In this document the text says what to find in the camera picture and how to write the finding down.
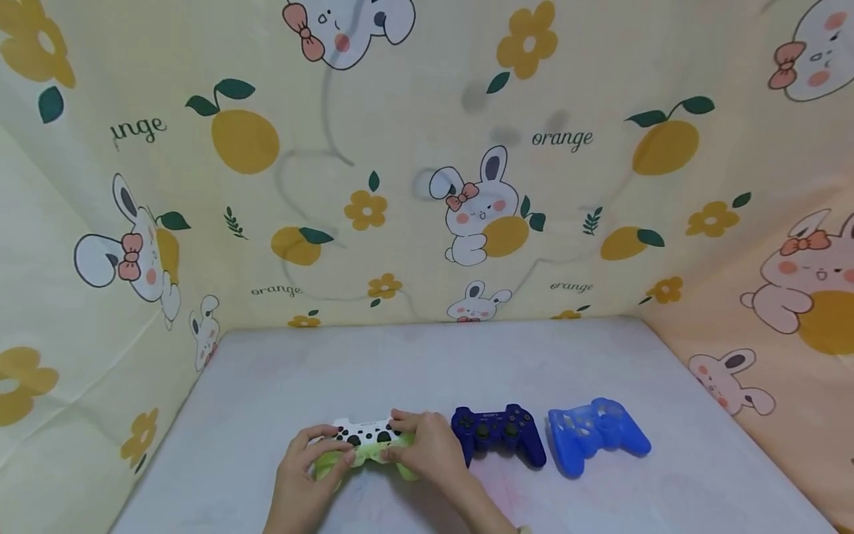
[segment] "yellow patterned fabric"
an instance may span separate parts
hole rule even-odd
[[[230,329],[617,314],[854,528],[851,0],[355,5],[0,0],[0,531]]]

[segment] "dark blue game controller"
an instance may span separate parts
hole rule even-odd
[[[548,422],[558,463],[567,475],[584,473],[584,460],[599,449],[622,447],[635,456],[646,456],[652,444],[619,402],[594,399],[587,406],[571,410],[549,410]]]
[[[465,466],[471,464],[475,451],[486,451],[497,445],[518,451],[532,467],[546,465],[546,450],[534,418],[518,404],[508,404],[504,412],[475,414],[460,406],[451,418],[451,429],[463,446]]]

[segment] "cartoon bunny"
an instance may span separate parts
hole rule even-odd
[[[371,37],[400,44],[415,26],[412,0],[303,0],[282,10],[288,27],[300,36],[302,54],[336,70],[358,63]]]
[[[808,102],[842,89],[854,79],[854,0],[820,0],[801,18],[791,43],[774,53],[777,71],[770,89]]]
[[[200,314],[195,309],[190,312],[190,329],[196,338],[196,370],[200,372],[211,358],[217,347],[219,338],[219,322],[214,319],[214,310],[219,307],[219,299],[206,295],[199,307]]]
[[[507,149],[502,145],[487,150],[481,160],[480,181],[463,183],[457,169],[443,167],[430,178],[430,195],[445,199],[445,222],[456,236],[445,251],[448,261],[463,267],[486,260],[483,229],[493,220],[516,213],[519,194],[502,181],[507,168]]]
[[[743,305],[780,333],[798,331],[798,314],[812,309],[813,293],[854,291],[854,214],[838,236],[818,229],[828,214],[830,209],[823,209],[796,224],[789,239],[762,265],[768,283],[741,296]]]
[[[750,349],[738,349],[720,360],[709,355],[694,355],[688,360],[688,370],[705,387],[718,404],[730,415],[736,415],[741,407],[755,408],[759,415],[774,411],[774,397],[758,388],[741,388],[735,378],[756,361],[756,353]]]
[[[498,305],[509,302],[513,294],[508,290],[501,290],[490,298],[483,298],[486,285],[480,280],[475,280],[465,288],[465,298],[451,304],[447,309],[447,315],[456,319],[458,323],[481,322],[495,317]]]
[[[181,295],[170,273],[163,268],[157,243],[157,225],[151,213],[139,206],[121,174],[113,177],[113,199],[133,224],[120,239],[87,234],[74,247],[74,266],[92,287],[106,287],[118,277],[131,285],[147,302],[160,301],[168,329],[178,316]]]

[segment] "yellow flower illustration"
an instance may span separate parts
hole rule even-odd
[[[121,446],[120,455],[123,459],[130,458],[131,467],[136,466],[137,472],[145,462],[145,451],[149,449],[155,440],[157,433],[158,408],[152,409],[147,414],[142,412],[131,423],[131,437]]]
[[[0,383],[17,382],[9,393],[0,394],[0,426],[24,419],[35,405],[32,399],[54,388],[59,373],[51,367],[39,367],[41,356],[31,347],[13,347],[0,353]]]
[[[671,279],[661,280],[655,287],[646,292],[647,296],[654,296],[659,304],[668,302],[677,302],[682,298],[682,293],[679,291],[682,288],[682,279],[675,276]]]
[[[540,60],[547,59],[558,49],[558,36],[549,29],[554,21],[554,4],[546,0],[536,7],[520,9],[510,17],[510,35],[498,45],[498,63],[511,68],[519,79],[536,73]]]
[[[741,218],[727,208],[727,203],[722,201],[709,202],[703,207],[703,211],[688,217],[687,236],[695,236],[704,233],[710,238],[719,238],[727,228],[739,224]]]
[[[0,32],[9,35],[0,55],[12,70],[32,81],[56,78],[69,89],[77,85],[65,39],[39,0],[0,0]]]
[[[295,315],[294,318],[288,322],[288,326],[291,328],[314,328],[315,326],[320,326],[320,319],[306,317],[305,315]]]
[[[582,317],[578,312],[566,309],[560,312],[560,315],[555,315],[552,319],[580,319]]]
[[[368,226],[379,228],[385,224],[385,209],[389,206],[384,197],[372,195],[371,193],[359,190],[350,195],[350,202],[344,206],[344,214],[349,219],[353,220],[353,228],[359,230],[367,230]]]
[[[399,280],[395,280],[392,273],[385,273],[381,278],[368,282],[368,296],[379,298],[391,298],[403,287]]]

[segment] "game controller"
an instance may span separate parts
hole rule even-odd
[[[451,429],[463,446],[466,467],[476,450],[489,450],[498,444],[518,451],[533,467],[546,465],[546,450],[534,418],[518,404],[508,404],[504,412],[485,414],[460,406],[451,418]]]
[[[338,427],[338,433],[326,439],[337,439],[353,445],[356,459],[351,467],[360,467],[365,460],[385,464],[388,462],[380,457],[383,449],[391,445],[409,447],[415,441],[414,434],[392,430],[389,421],[391,420],[384,419],[372,423],[351,423],[348,419],[339,419],[332,423],[333,426]],[[314,479],[320,480],[325,477],[343,454],[340,451],[323,453],[314,462]],[[397,464],[397,470],[401,472],[404,480],[418,480],[418,476],[406,469],[403,464]]]
[[[599,449],[622,447],[635,456],[646,456],[652,450],[626,408],[602,397],[571,410],[549,410],[548,421],[558,463],[573,478],[582,476],[584,461]]]

